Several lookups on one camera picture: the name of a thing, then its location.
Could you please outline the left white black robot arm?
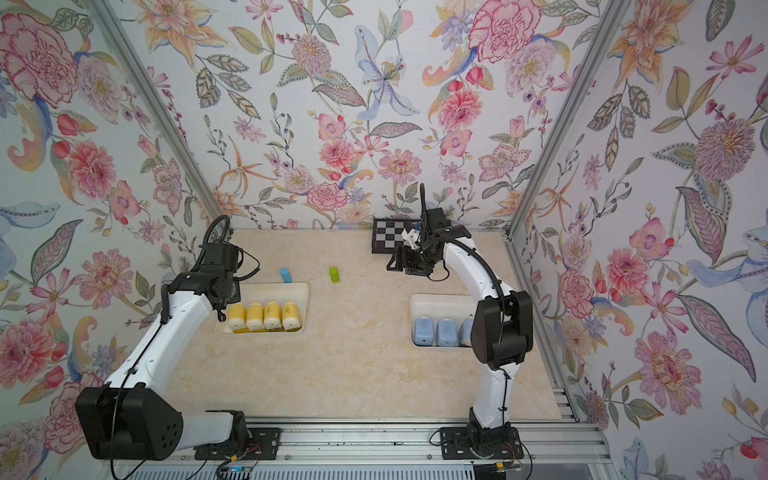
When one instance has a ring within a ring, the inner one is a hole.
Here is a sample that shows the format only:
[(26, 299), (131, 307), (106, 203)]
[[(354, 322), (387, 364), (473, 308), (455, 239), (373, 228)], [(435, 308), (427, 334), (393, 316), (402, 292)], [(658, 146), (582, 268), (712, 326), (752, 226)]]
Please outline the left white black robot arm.
[(252, 436), (243, 412), (184, 414), (165, 398), (198, 328), (211, 316), (225, 322), (241, 305), (238, 270), (246, 253), (231, 235), (229, 216), (211, 222), (191, 269), (161, 286), (160, 312), (136, 350), (103, 385), (78, 395), (77, 417), (94, 458), (162, 461), (189, 448), (228, 456), (248, 450)]

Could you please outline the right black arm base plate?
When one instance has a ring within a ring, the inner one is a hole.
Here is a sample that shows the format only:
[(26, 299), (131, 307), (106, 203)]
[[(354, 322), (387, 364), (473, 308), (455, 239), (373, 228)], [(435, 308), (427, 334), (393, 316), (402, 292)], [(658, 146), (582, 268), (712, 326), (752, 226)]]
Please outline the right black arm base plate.
[(468, 427), (442, 427), (438, 446), (444, 460), (523, 460), (526, 457), (518, 430), (511, 425), (475, 431)]

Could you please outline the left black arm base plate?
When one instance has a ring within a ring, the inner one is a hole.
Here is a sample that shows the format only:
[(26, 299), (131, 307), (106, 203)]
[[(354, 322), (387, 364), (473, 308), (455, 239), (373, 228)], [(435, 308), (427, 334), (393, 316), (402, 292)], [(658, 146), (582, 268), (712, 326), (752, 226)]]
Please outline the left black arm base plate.
[(248, 428), (245, 443), (234, 440), (195, 448), (195, 460), (212, 461), (266, 461), (275, 460), (280, 446), (280, 428)]

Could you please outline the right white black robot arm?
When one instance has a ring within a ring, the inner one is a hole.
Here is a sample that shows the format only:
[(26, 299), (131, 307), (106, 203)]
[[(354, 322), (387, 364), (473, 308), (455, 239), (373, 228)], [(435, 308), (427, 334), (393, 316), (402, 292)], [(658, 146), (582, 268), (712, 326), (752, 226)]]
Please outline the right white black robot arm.
[(532, 298), (501, 280), (465, 226), (453, 223), (441, 208), (427, 206), (424, 185), (419, 192), (418, 227), (402, 232), (387, 269), (430, 278), (442, 264), (448, 275), (462, 281), (475, 305), (470, 347), (482, 365), (466, 425), (439, 430), (442, 458), (522, 460), (526, 449), (511, 423), (509, 406), (517, 371), (533, 349)]

